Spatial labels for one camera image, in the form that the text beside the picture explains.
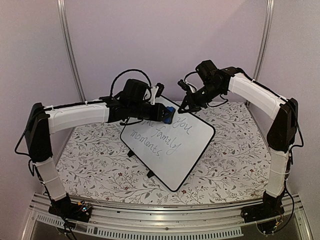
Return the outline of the blue whiteboard eraser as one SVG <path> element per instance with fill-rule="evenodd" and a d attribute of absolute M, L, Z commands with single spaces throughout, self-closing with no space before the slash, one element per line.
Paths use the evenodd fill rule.
<path fill-rule="evenodd" d="M 176 109 L 173 106 L 167 106 L 163 116 L 163 122 L 165 124 L 171 124 L 173 121 Z"/>

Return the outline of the white whiteboard black frame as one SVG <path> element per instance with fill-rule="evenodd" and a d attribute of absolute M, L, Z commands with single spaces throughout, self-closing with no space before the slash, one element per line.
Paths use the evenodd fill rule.
<path fill-rule="evenodd" d="M 170 124 L 134 121 L 123 128 L 120 140 L 172 192 L 182 186 L 216 134 L 193 113 L 175 112 Z"/>

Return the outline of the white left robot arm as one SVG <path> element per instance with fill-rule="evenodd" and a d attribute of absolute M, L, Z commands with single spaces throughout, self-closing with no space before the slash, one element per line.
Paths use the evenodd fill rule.
<path fill-rule="evenodd" d="M 143 81 L 128 79 L 115 96 L 62 105 L 33 104 L 23 134 L 27 154 L 63 217 L 70 217 L 75 210 L 60 179 L 54 154 L 62 152 L 71 131 L 79 126 L 125 122 L 130 118 L 164 123 L 172 117 L 167 107 L 156 102 L 164 88 L 161 83 L 148 86 Z"/>

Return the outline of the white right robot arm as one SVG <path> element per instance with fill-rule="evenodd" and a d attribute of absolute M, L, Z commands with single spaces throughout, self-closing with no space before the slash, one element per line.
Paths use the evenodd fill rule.
<path fill-rule="evenodd" d="M 299 130 L 298 102 L 294 98 L 287 99 L 275 93 L 249 77 L 239 67 L 219 69 L 211 60 L 204 60 L 195 68 L 194 73 L 198 74 L 203 86 L 194 90 L 185 78 L 178 81 L 177 84 L 186 93 L 178 113 L 195 113 L 206 109 L 214 98 L 231 92 L 265 112 L 273 121 L 266 136 L 271 165 L 263 197 L 268 200 L 258 208 L 262 218 L 269 218 L 278 210 L 275 200 L 279 200 L 285 192 L 290 154 Z"/>

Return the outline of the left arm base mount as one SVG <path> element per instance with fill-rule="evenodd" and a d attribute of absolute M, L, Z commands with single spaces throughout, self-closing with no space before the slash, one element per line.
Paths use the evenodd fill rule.
<path fill-rule="evenodd" d="M 74 203 L 67 195 L 60 200 L 53 200 L 48 212 L 52 215 L 59 216 L 62 219 L 88 223 L 91 218 L 92 207 L 93 206 L 90 203 L 85 203 L 83 200 Z"/>

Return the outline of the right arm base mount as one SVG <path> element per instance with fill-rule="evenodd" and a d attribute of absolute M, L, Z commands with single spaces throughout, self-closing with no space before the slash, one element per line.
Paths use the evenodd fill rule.
<path fill-rule="evenodd" d="M 243 207 L 240 216 L 245 223 L 256 222 L 280 216 L 284 213 L 280 198 L 263 198 L 262 203 Z"/>

